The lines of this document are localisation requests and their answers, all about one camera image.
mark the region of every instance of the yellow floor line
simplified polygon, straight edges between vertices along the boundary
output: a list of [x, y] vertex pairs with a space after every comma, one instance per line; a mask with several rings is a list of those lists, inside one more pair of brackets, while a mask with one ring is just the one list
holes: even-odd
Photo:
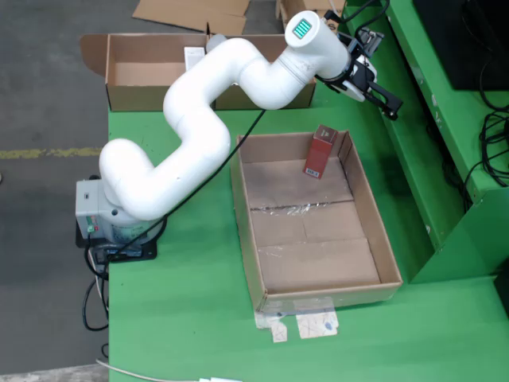
[[32, 149], [0, 150], [0, 159], [37, 159], [43, 157], [97, 157], [102, 147], [83, 147], [81, 149]]

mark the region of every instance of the green panel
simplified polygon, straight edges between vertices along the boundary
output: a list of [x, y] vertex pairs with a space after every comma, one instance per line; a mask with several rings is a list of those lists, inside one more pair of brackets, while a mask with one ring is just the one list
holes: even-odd
[[[353, 13], [357, 9], [349, 6], [348, 12]], [[352, 32], [378, 12], [379, 8], [374, 7], [362, 12], [350, 23]], [[436, 143], [426, 133], [427, 121], [421, 102], [415, 94], [397, 42], [391, 38], [387, 21], [379, 20], [371, 28], [387, 36], [371, 59], [378, 71], [378, 82], [403, 100], [398, 120], [383, 118], [383, 122], [429, 230], [429, 238], [437, 249], [464, 215], [462, 200], [457, 189], [445, 181], [442, 156]]]
[[[465, 179], [468, 171], [480, 160], [479, 132], [490, 109], [484, 105], [478, 92], [452, 88], [412, 1], [392, 0], [387, 14], [460, 175]], [[509, 103], [508, 92], [487, 94], [495, 104]], [[492, 147], [493, 154], [507, 148], [504, 143], [500, 145]], [[502, 156], [493, 160], [492, 164], [507, 168], [508, 158]], [[474, 170], [468, 184], [471, 197], [477, 201], [491, 188], [499, 186], [482, 169]]]
[[509, 189], [487, 191], [454, 228], [415, 282], [490, 275], [509, 256]]

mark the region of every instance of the white robotic arm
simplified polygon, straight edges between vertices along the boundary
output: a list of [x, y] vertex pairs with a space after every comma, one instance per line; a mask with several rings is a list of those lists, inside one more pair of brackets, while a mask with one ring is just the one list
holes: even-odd
[[163, 111], [182, 143], [159, 166], [126, 139], [105, 145], [99, 168], [109, 202], [136, 219], [156, 220], [217, 169], [231, 138], [209, 105], [233, 83], [260, 108], [279, 109], [316, 74], [338, 77], [350, 60], [346, 47], [311, 11], [292, 18], [285, 39], [288, 48], [273, 64], [249, 41], [227, 40], [169, 88]]
[[[378, 46], [372, 42], [380, 40], [379, 35], [372, 37], [360, 45], [356, 39], [335, 35], [317, 14], [304, 11], [289, 21], [288, 47], [273, 64], [242, 38], [218, 44], [166, 93], [164, 116], [182, 141], [177, 150], [154, 167], [136, 143], [114, 139], [99, 158], [102, 179], [78, 182], [76, 219], [81, 236], [89, 242], [143, 244], [159, 232], [161, 225], [149, 227], [228, 156], [229, 131], [209, 105], [233, 83], [260, 108], [279, 109], [315, 76], [336, 92], [358, 101], [369, 99], [394, 119], [401, 101], [376, 84], [376, 71], [364, 56], [370, 57]], [[374, 97], [371, 90], [388, 101]]]

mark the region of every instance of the open cardboard box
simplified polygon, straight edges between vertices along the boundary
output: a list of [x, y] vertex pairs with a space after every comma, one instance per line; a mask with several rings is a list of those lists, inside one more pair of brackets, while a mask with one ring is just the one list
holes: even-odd
[[[227, 38], [240, 37], [251, 42], [260, 53], [269, 61], [274, 62], [279, 55], [286, 49], [285, 35], [283, 34], [261, 34], [252, 36], [227, 36]], [[301, 92], [286, 105], [285, 109], [306, 108], [311, 106], [317, 81], [313, 78], [309, 81]], [[239, 85], [230, 86], [223, 94], [217, 97], [215, 102], [216, 110], [239, 110], [239, 109], [259, 109], [253, 101], [249, 99], [244, 90]]]
[[[274, 61], [286, 47], [283, 35], [240, 36]], [[184, 47], [204, 48], [208, 34], [88, 34], [80, 48], [89, 69], [105, 78], [112, 111], [161, 111], [165, 94], [185, 72]], [[316, 82], [305, 86], [287, 107], [309, 107]], [[257, 108], [238, 86], [225, 91], [218, 110]]]
[[257, 311], [378, 302], [402, 285], [350, 134], [339, 132], [320, 180], [302, 171], [312, 138], [251, 136], [231, 163], [244, 270]]

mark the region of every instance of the concrete floor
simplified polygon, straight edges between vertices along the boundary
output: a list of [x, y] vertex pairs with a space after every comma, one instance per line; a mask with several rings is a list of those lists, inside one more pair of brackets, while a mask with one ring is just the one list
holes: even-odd
[[[0, 375], [91, 364], [107, 342], [82, 325], [92, 277], [74, 245], [75, 182], [98, 173], [97, 150], [51, 150], [107, 140], [103, 79], [82, 64], [80, 35], [188, 32], [131, 18], [137, 3], [0, 0]], [[281, 32], [274, 2], [253, 0], [244, 33]]]

